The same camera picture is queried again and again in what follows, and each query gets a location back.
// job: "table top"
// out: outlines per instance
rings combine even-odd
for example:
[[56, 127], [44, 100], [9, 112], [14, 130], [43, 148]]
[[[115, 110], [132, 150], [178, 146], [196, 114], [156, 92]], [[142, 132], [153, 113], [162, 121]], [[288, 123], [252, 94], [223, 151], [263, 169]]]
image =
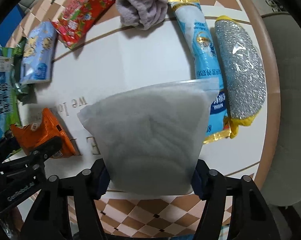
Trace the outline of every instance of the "table top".
[[[56, 20], [69, 0], [41, 0], [20, 22], [8, 47], [41, 21]], [[240, 127], [234, 139], [203, 145], [199, 158], [222, 174], [240, 178], [250, 175], [261, 187], [276, 147], [280, 96], [277, 66], [265, 27], [250, 0], [200, 0], [214, 38], [214, 22], [227, 15], [252, 38], [263, 59], [267, 100], [250, 127]], [[178, 23], [168, 14], [164, 22], [148, 31], [120, 24], [112, 6], [73, 51], [58, 42], [52, 82], [35, 86], [34, 102], [19, 105], [22, 124], [38, 120], [41, 110], [59, 112], [63, 127], [76, 140], [80, 156], [46, 161], [46, 175], [74, 176], [100, 158], [92, 136], [76, 114], [85, 104], [147, 85], [192, 79], [192, 55]], [[227, 197], [224, 224], [230, 221], [231, 197]], [[108, 189], [95, 202], [107, 233], [133, 237], [166, 237], [194, 233], [204, 202], [194, 195], [140, 196]], [[76, 222], [74, 201], [69, 198], [70, 220]]]

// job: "gray towel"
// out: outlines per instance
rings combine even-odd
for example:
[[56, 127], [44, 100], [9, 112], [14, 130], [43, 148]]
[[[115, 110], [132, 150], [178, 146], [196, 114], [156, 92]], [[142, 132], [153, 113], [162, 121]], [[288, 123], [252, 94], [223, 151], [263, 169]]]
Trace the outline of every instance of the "gray towel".
[[116, 0], [123, 25], [148, 30], [162, 22], [167, 13], [168, 0]]

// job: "brown table edge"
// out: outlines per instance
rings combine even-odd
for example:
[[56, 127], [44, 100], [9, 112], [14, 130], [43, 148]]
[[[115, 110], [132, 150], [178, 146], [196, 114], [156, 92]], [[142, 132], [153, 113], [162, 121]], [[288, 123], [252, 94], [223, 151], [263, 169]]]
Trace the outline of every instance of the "brown table edge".
[[260, 158], [260, 163], [255, 177], [255, 183], [261, 189], [270, 169], [279, 131], [280, 122], [280, 88], [278, 68], [272, 42], [267, 29], [260, 17], [257, 9], [251, 0], [240, 0], [244, 10], [254, 29], [266, 76], [267, 86], [267, 123], [264, 140], [264, 147]]

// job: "red floral package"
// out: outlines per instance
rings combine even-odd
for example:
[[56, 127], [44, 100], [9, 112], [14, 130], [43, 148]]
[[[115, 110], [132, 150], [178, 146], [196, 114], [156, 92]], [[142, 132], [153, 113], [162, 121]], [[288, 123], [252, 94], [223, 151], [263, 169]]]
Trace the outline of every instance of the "red floral package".
[[52, 22], [65, 46], [73, 49], [79, 39], [92, 27], [96, 18], [109, 9], [116, 0], [71, 0]]

